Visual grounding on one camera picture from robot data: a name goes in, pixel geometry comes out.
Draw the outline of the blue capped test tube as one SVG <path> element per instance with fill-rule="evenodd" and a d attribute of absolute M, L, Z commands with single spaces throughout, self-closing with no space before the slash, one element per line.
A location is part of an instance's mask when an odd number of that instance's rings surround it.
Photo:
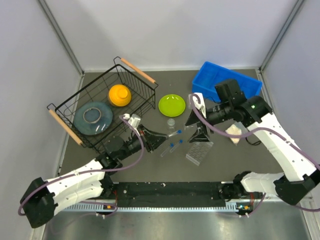
<path fill-rule="evenodd" d="M 177 131 L 174 131 L 174 132 L 169 133 L 169 134 L 167 135 L 167 137 L 168 137 L 168 138 L 171 138 L 171 137 L 176 136 L 176 135 L 179 135 L 179 134 L 181 134 L 181 133 L 182 133 L 181 130 L 177 130 Z"/>
<path fill-rule="evenodd" d="M 170 143 L 169 146 L 160 154 L 161 157 L 164 157 L 172 148 L 174 144 Z"/>
<path fill-rule="evenodd" d="M 180 139 L 178 142 L 176 142 L 173 147 L 169 150 L 170 153 L 173 153 L 181 144 L 183 143 L 183 140 Z"/>

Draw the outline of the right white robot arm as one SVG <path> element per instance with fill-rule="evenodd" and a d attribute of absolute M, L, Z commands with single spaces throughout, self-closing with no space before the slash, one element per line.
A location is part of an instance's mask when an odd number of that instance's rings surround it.
<path fill-rule="evenodd" d="M 209 141 L 208 130 L 230 139 L 255 135 L 282 171 L 238 174 L 233 180 L 234 194 L 239 198 L 254 192 L 275 195 L 296 206 L 320 183 L 319 164 L 295 144 L 262 97 L 246 98 L 235 79 L 218 83 L 215 90 L 221 102 L 211 109 L 206 108 L 202 93 L 188 96 L 192 111 L 185 125 L 197 125 L 189 142 Z"/>

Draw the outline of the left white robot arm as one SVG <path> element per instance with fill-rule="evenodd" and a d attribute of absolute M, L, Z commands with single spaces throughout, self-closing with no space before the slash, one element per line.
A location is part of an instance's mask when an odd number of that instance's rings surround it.
<path fill-rule="evenodd" d="M 114 191 L 110 175 L 125 170 L 121 161 L 137 152 L 151 153 L 168 138 L 167 134 L 149 130 L 142 124 L 131 132 L 128 140 L 111 137 L 105 151 L 82 167 L 56 178 L 34 179 L 20 200 L 18 214 L 36 229 L 71 205 L 100 196 L 109 198 Z"/>

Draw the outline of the glass thistle funnel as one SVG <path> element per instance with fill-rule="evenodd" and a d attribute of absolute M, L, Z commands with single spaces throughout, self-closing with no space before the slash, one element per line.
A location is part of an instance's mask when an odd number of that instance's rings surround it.
<path fill-rule="evenodd" d="M 184 130 L 185 131 L 190 131 L 190 130 L 196 130 L 197 129 L 197 124 L 192 124 L 192 125 L 188 125 L 188 126 L 184 126 Z"/>

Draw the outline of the clear glass bottle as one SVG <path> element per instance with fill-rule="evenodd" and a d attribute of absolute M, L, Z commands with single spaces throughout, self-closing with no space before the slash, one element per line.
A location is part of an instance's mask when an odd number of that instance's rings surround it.
<path fill-rule="evenodd" d="M 173 118 L 169 118 L 167 120 L 167 128 L 170 132 L 174 132 L 176 130 L 176 122 Z"/>

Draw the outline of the clear test tube rack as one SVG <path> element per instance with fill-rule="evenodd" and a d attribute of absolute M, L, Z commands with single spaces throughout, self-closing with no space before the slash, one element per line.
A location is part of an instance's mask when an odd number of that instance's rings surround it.
<path fill-rule="evenodd" d="M 214 144 L 210 142 L 194 142 L 186 153 L 186 159 L 199 166 Z"/>

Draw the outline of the green plastic plate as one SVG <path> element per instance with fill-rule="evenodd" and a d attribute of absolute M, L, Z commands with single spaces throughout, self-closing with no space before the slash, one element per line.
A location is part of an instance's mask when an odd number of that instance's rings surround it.
<path fill-rule="evenodd" d="M 186 102 L 177 94 L 167 94 L 159 100 L 158 109 L 164 116 L 175 118 L 185 111 Z"/>

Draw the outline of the beige sponge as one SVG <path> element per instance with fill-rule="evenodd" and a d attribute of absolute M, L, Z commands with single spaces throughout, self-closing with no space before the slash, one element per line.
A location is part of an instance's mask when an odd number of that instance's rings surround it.
<path fill-rule="evenodd" d="M 225 132 L 229 135 L 242 135 L 247 133 L 248 130 L 243 126 L 241 122 L 235 122 L 229 128 L 225 130 Z M 234 145 L 237 145 L 240 142 L 240 138 L 230 138 Z"/>

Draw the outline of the blue plastic bin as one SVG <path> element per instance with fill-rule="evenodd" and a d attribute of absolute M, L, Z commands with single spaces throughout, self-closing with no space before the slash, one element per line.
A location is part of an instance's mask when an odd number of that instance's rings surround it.
<path fill-rule="evenodd" d="M 237 80 L 247 99 L 258 96 L 263 85 L 252 77 L 206 61 L 192 80 L 192 92 L 202 93 L 204 98 L 219 103 L 221 100 L 215 86 L 227 79 Z"/>

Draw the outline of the orange ribbed bowl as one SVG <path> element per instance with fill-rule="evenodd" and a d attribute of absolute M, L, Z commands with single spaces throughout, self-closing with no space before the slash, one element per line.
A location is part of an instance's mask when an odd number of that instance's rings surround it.
<path fill-rule="evenodd" d="M 108 92 L 109 102 L 116 107 L 125 107 L 132 100 L 132 94 L 128 87 L 123 84 L 113 85 Z"/>

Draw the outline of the blue ceramic plate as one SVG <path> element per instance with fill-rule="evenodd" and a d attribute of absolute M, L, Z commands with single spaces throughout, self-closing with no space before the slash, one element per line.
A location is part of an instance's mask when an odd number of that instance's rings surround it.
<path fill-rule="evenodd" d="M 73 125 L 81 134 L 95 136 L 106 131 L 112 121 L 112 109 L 104 102 L 93 101 L 75 112 Z"/>

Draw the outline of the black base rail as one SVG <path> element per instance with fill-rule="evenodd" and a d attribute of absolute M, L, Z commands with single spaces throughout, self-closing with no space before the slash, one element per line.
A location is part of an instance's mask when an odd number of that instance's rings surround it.
<path fill-rule="evenodd" d="M 109 186 L 100 197 L 81 204 L 115 204 L 120 209 L 190 209 L 225 207 L 231 200 L 250 199 L 251 195 L 222 182 L 120 182 Z"/>

